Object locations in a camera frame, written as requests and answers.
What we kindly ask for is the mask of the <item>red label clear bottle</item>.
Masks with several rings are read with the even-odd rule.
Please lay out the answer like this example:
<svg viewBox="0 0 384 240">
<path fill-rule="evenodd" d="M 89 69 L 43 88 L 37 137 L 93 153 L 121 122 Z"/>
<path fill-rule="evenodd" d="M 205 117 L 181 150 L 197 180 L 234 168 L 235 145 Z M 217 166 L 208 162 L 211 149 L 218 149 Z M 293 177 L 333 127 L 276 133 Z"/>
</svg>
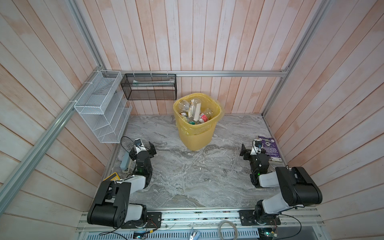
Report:
<svg viewBox="0 0 384 240">
<path fill-rule="evenodd" d="M 211 109 L 206 109 L 200 113 L 199 123 L 206 123 L 214 116 L 214 112 Z"/>
</svg>

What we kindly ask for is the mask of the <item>oolong tea label bottle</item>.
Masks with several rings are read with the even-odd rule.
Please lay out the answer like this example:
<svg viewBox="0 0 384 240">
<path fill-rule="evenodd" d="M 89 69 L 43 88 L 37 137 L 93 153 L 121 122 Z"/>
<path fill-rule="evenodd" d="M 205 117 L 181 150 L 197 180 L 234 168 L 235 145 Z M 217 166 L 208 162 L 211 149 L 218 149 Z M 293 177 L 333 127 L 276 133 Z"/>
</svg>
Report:
<svg viewBox="0 0 384 240">
<path fill-rule="evenodd" d="M 194 122 L 198 122 L 200 118 L 201 113 L 201 100 L 200 99 L 192 99 L 189 102 L 189 111 L 188 111 L 188 118 L 190 120 L 193 120 Z"/>
</svg>

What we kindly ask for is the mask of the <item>crane label clear bottle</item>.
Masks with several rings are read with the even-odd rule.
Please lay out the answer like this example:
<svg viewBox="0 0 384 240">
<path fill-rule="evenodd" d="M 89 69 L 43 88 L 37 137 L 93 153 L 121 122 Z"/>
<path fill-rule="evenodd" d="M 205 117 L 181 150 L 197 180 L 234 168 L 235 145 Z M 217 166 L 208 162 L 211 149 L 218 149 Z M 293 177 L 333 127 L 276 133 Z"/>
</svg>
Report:
<svg viewBox="0 0 384 240">
<path fill-rule="evenodd" d="M 188 113 L 190 110 L 190 102 L 187 100 L 180 100 L 177 104 L 178 112 L 181 113 Z"/>
</svg>

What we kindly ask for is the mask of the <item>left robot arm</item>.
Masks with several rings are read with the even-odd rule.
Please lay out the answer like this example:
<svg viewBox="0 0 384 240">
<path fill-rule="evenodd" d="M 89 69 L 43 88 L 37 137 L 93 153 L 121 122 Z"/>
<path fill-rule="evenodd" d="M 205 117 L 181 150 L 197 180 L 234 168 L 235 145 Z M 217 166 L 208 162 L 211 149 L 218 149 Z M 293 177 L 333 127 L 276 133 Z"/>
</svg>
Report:
<svg viewBox="0 0 384 240">
<path fill-rule="evenodd" d="M 157 154 L 152 143 L 147 148 L 141 139 L 134 141 L 130 151 L 136 163 L 133 175 L 116 181 L 102 181 L 87 215 L 87 223 L 121 228 L 142 228 L 148 222 L 147 207 L 131 204 L 130 195 L 143 190 L 150 184 L 153 175 L 151 158 Z"/>
</svg>

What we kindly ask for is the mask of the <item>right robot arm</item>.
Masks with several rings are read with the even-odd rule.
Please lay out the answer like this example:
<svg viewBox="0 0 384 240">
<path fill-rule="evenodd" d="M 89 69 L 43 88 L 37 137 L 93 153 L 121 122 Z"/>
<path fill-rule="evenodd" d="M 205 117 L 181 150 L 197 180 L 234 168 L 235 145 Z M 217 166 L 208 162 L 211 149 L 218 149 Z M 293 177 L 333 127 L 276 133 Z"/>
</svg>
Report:
<svg viewBox="0 0 384 240">
<path fill-rule="evenodd" d="M 254 210 L 240 210 L 242 226 L 280 225 L 282 212 L 319 205 L 323 201 L 321 190 L 303 167 L 276 167 L 269 173 L 272 158 L 261 141 L 254 140 L 251 149 L 242 145 L 240 156 L 250 163 L 254 187 L 280 188 L 275 196 L 259 200 Z"/>
</svg>

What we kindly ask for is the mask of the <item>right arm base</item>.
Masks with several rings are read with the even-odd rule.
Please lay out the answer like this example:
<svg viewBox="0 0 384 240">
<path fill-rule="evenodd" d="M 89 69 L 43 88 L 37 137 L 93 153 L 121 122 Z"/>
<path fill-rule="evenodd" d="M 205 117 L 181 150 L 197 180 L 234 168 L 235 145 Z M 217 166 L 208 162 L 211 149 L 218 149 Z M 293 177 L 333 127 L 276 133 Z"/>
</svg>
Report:
<svg viewBox="0 0 384 240">
<path fill-rule="evenodd" d="M 281 221 L 277 214 L 267 214 L 262 205 L 262 200 L 258 201 L 254 210 L 238 211 L 242 226 L 264 226 L 280 225 Z"/>
</svg>

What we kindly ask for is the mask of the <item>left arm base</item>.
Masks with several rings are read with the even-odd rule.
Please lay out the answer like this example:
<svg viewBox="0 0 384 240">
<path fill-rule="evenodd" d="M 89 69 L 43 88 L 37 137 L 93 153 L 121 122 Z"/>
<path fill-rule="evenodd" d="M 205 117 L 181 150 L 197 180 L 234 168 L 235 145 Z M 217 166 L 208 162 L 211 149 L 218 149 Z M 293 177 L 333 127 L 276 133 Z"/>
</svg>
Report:
<svg viewBox="0 0 384 240">
<path fill-rule="evenodd" d="M 161 227 L 162 213 L 149 212 L 146 205 L 129 204 L 122 229 L 158 229 Z"/>
</svg>

